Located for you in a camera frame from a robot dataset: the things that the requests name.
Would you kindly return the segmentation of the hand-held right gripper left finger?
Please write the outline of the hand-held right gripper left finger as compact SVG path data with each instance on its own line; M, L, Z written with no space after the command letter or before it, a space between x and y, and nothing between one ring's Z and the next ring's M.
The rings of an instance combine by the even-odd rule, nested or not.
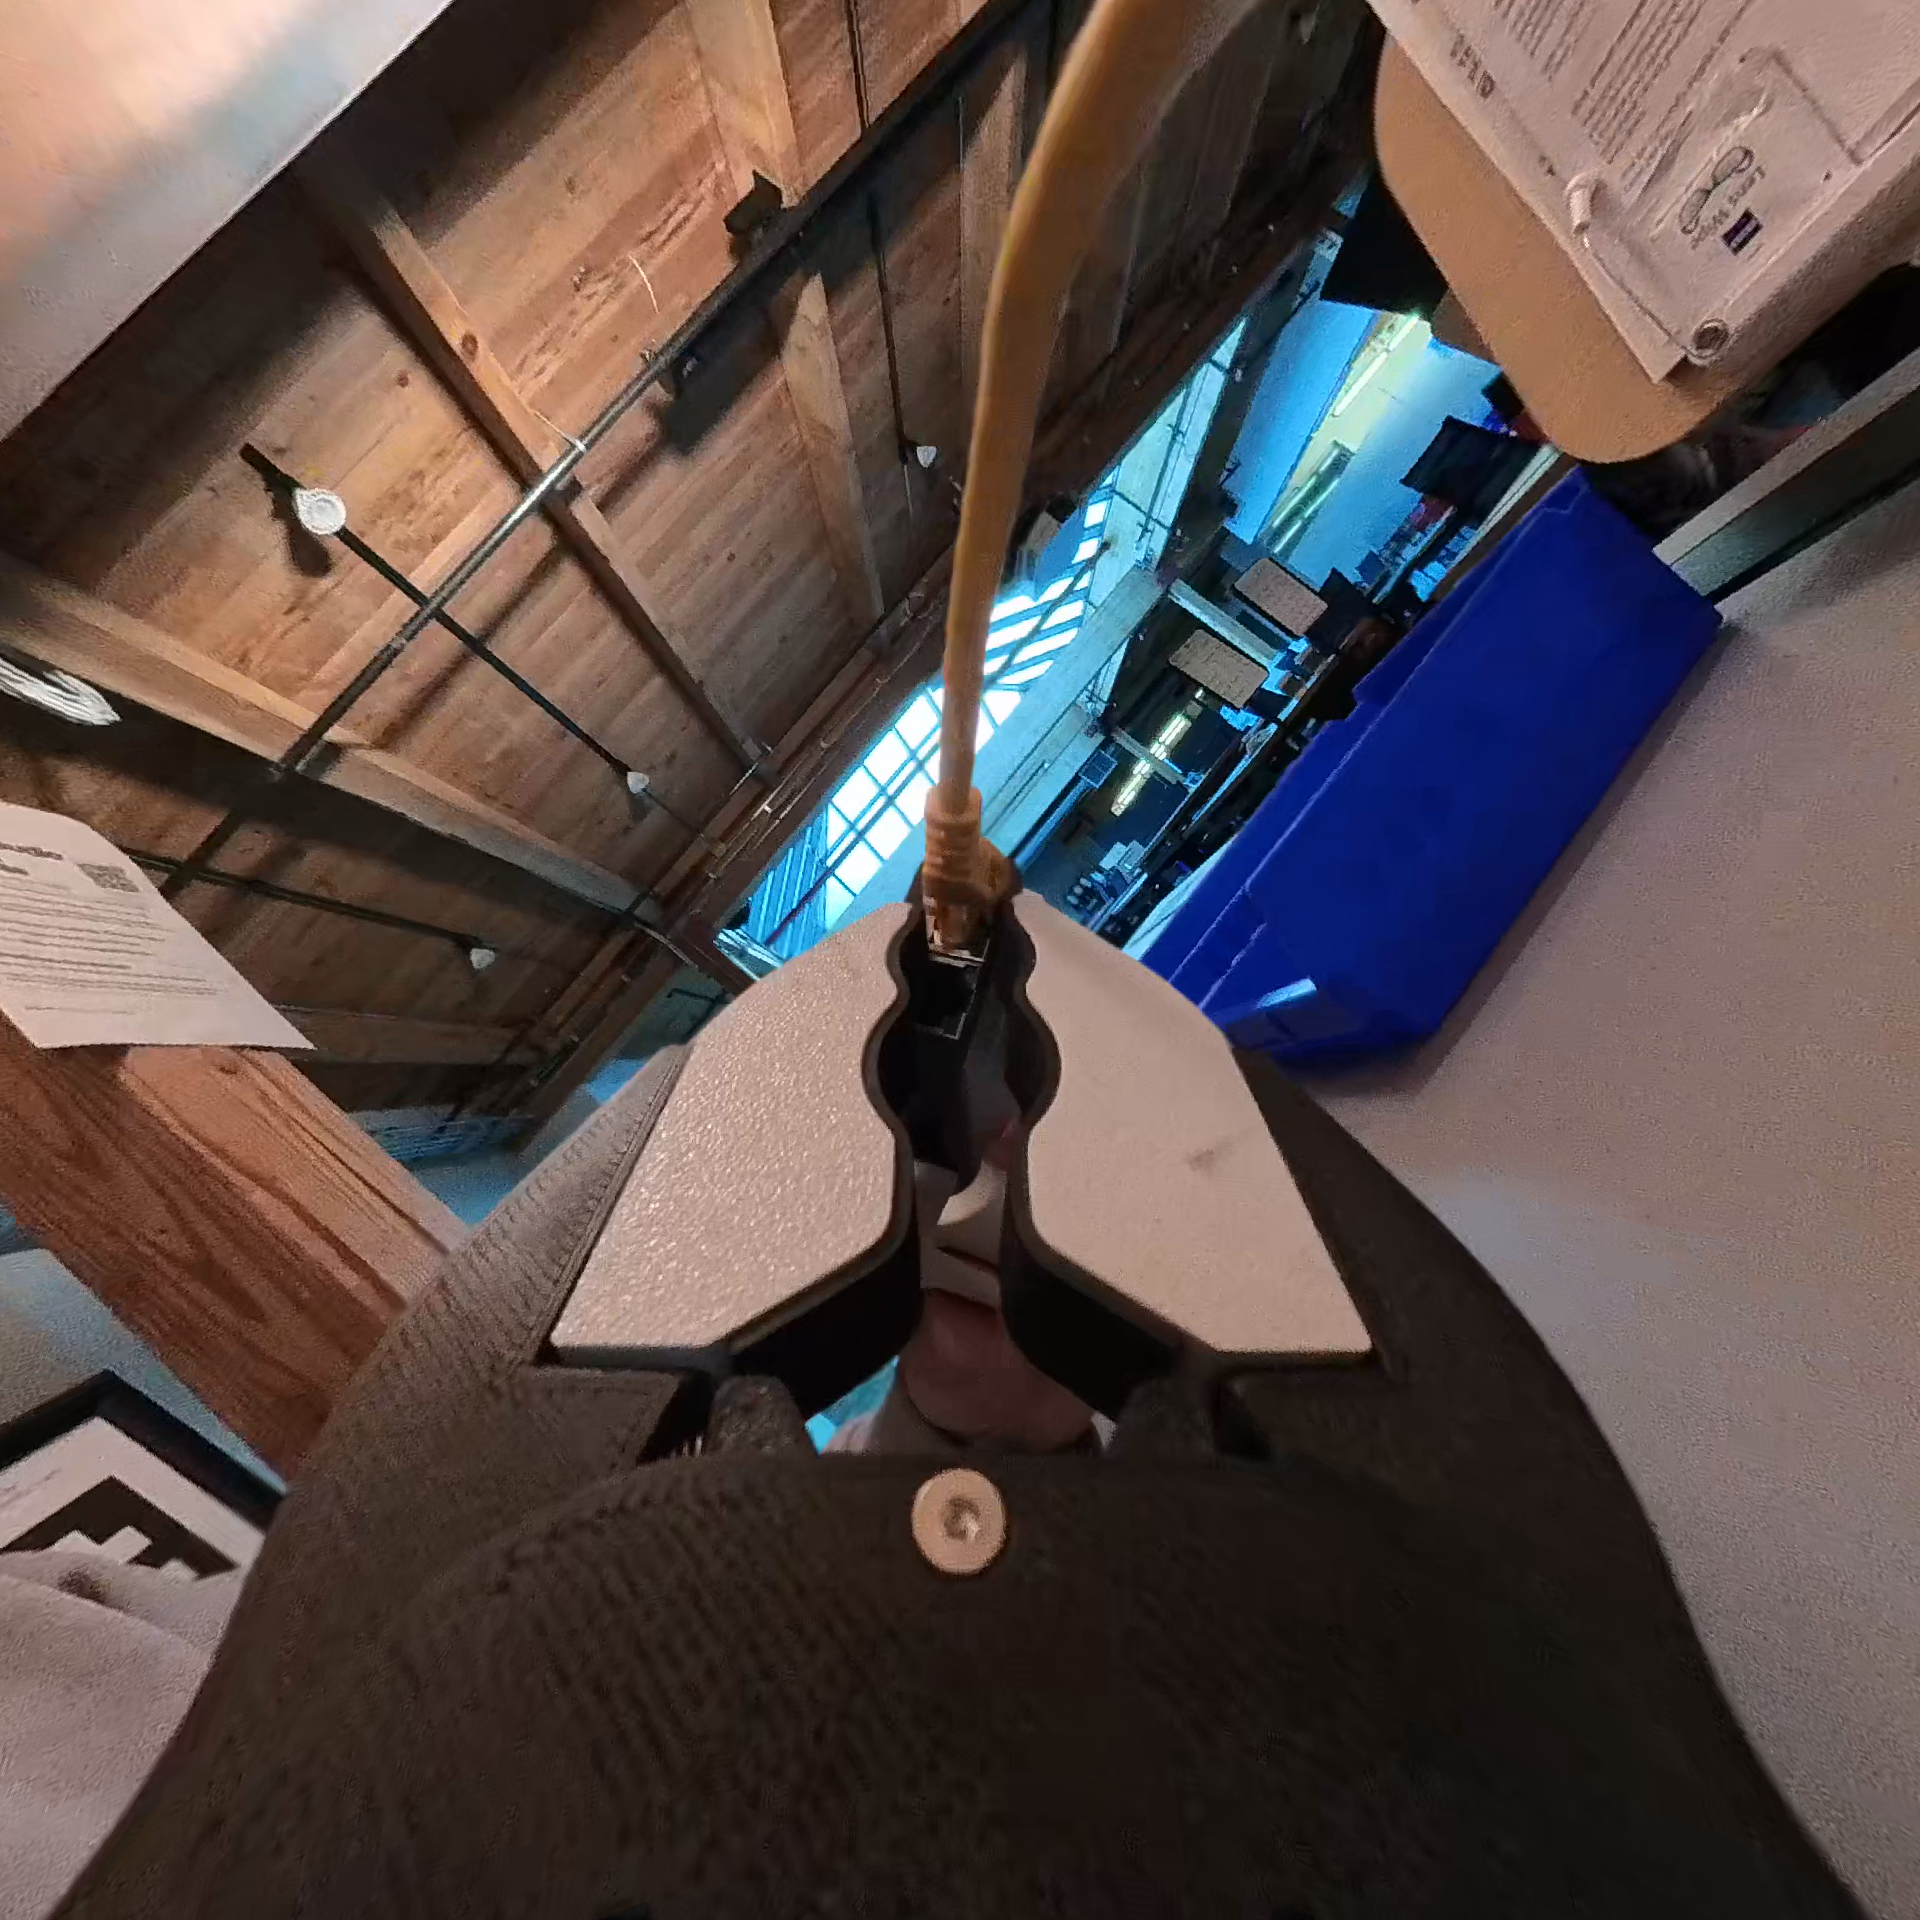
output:
M918 923L857 919L699 1036L547 1336L559 1362L766 1377L810 1417L899 1355L922 1234L881 1046Z

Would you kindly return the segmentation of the wooden board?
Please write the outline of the wooden board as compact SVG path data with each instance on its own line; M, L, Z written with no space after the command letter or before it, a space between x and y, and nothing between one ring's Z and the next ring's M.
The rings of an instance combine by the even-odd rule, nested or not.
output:
M1547 442L1582 462L1636 460L1682 439L1878 279L1857 279L1848 300L1823 297L1811 308L1816 326L1780 331L1711 368L1680 367L1655 377L1545 224L1388 34L1377 90L1377 156L1386 187L1479 344Z

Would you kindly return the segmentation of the black framed marker tag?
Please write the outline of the black framed marker tag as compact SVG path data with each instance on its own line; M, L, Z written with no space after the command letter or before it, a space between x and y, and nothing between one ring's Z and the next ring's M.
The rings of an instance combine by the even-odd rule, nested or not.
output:
M75 1553L175 1580L250 1571L281 1483L115 1375L4 1419L2 1553Z

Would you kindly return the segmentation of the blue plastic bin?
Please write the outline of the blue plastic bin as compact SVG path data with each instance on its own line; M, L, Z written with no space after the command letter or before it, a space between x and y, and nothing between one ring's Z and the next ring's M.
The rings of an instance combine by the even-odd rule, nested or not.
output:
M1719 627L1572 471L1361 679L1143 964L1281 1063L1430 1041Z

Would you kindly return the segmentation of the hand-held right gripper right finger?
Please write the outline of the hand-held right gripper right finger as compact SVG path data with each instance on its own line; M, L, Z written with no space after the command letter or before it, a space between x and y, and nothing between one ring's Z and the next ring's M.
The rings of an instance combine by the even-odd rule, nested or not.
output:
M1374 1339L1224 1033L1035 897L1000 922L1017 1132L1007 1327L1105 1417L1188 1375L1369 1361Z

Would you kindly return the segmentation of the metal conduit pipe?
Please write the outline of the metal conduit pipe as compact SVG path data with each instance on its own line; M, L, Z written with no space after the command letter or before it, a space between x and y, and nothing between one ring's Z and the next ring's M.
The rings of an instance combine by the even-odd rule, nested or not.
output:
M855 202L881 179L922 126L975 78L986 57L1009 39L1025 6L994 2L984 7L946 49L889 104L854 144L851 151L793 208L782 208L729 276L721 279L659 347L639 362L628 383L609 400L579 439L570 439L563 455L543 468L519 500L491 526L479 545L448 571L440 588L414 603L412 615L375 650L348 686L337 694L320 715L273 763L276 777L311 776L332 752L332 736L348 713L380 683L401 656L431 628L452 627L452 602L484 571L484 567L536 518L560 503L576 471L614 435L625 416L656 384L673 377L705 337L718 327L736 304L768 297L778 282L803 265L806 254L823 239L833 215Z

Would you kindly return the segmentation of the wooden post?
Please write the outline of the wooden post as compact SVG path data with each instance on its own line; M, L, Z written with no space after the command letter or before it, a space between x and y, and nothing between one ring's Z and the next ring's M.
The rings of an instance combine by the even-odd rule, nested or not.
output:
M276 1051L2 1027L7 1211L279 1475L467 1225Z

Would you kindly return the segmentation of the grey cloth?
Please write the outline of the grey cloth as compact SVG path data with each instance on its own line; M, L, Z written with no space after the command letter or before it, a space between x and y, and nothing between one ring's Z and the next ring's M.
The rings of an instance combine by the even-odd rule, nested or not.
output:
M50 1913L129 1811L246 1580L88 1553L2 1558L4 1919Z

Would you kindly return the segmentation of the printed paper sheet in sleeve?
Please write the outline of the printed paper sheet in sleeve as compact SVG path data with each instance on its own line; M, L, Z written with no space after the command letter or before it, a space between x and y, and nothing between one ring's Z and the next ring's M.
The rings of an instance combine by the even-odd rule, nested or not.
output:
M1915 259L1915 2L1377 15L1652 377Z

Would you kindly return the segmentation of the black sprinkler pipe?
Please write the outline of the black sprinkler pipe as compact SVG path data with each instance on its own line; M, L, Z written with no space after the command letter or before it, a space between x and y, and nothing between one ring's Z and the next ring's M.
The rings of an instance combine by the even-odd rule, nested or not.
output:
M264 452L250 442L240 447L240 460L291 510L291 515L295 518L295 526L304 535L343 546L343 551L348 551L353 559L374 570L374 574L384 586L398 590L401 596L408 599L414 608L426 607L427 593L424 593L404 571L391 566L384 556L380 556L369 539L354 534L354 529L351 526L345 500L339 495L300 482L286 468L276 466L276 462L267 452ZM497 679L505 681L514 694L519 694L523 702L528 702L547 721L559 724L570 738L587 748L592 756L598 756L606 768L611 768L611 774L625 784L628 793L660 810L665 808L659 801L644 774L618 756L604 742L591 734L585 724L580 724L554 700L550 700L516 668L508 665L505 659L498 656L498 652L491 647L491 642L480 641L448 611L436 612L435 624L441 627L443 634L455 638L455 642L470 654L470 659L476 659Z

